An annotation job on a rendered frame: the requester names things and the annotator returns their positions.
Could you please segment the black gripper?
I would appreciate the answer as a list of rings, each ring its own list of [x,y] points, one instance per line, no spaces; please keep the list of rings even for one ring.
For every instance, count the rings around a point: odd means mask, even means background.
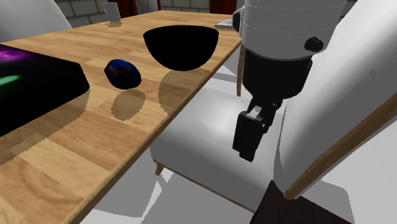
[[[274,60],[246,50],[242,84],[253,96],[246,111],[241,111],[232,148],[239,156],[252,162],[259,143],[273,124],[281,101],[259,100],[289,99],[299,94],[312,67],[312,57],[300,60]]]

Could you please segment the dark robot stand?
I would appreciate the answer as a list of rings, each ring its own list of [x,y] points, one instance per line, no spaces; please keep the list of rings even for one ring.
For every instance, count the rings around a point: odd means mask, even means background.
[[[249,224],[352,224],[325,208],[300,196],[285,199],[271,180]]]

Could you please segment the black bowl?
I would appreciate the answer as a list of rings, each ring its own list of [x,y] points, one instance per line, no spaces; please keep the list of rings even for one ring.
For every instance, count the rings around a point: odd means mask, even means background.
[[[219,32],[199,25],[168,25],[146,31],[143,38],[159,64],[175,71],[191,71],[212,57]]]

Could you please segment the light blue flat book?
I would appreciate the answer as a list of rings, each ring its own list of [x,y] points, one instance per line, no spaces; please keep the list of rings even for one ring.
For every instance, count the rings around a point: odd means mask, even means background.
[[[233,22],[232,19],[227,19],[216,23],[214,26],[219,29],[233,29]]]

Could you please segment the dark blue egg-shaped object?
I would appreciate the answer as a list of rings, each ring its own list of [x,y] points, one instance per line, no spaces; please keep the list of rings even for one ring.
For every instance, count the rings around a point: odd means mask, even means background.
[[[112,86],[128,90],[138,87],[141,82],[141,74],[130,62],[123,59],[112,59],[104,68],[106,77]]]

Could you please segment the wooden table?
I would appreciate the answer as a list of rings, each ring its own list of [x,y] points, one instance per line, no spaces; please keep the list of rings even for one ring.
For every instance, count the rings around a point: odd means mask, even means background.
[[[0,224],[79,224],[240,45],[219,31],[211,59],[171,71],[149,53],[143,34],[166,25],[213,27],[222,14],[155,11],[17,39],[10,46],[79,63],[84,95],[0,137]],[[110,84],[112,59],[132,63],[136,88]]]

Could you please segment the grey cup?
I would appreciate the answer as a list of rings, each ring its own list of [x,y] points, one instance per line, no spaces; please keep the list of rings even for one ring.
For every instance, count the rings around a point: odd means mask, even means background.
[[[120,22],[121,16],[118,9],[118,5],[115,2],[106,2],[102,4],[106,15],[109,18],[110,22]]]

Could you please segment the black box with glowing print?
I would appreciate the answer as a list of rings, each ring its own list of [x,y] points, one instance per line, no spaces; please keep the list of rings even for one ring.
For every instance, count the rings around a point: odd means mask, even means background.
[[[89,88],[77,62],[0,44],[0,137]]]

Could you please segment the white chair with wooden frame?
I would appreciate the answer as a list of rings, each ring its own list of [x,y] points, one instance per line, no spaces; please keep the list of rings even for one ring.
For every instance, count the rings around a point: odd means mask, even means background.
[[[54,0],[0,0],[0,43],[70,28]]]
[[[158,165],[255,211],[271,181],[285,192],[326,150],[397,93],[397,0],[358,0],[313,57],[303,90],[277,110],[252,162],[232,149],[247,105],[209,80],[151,145]]]

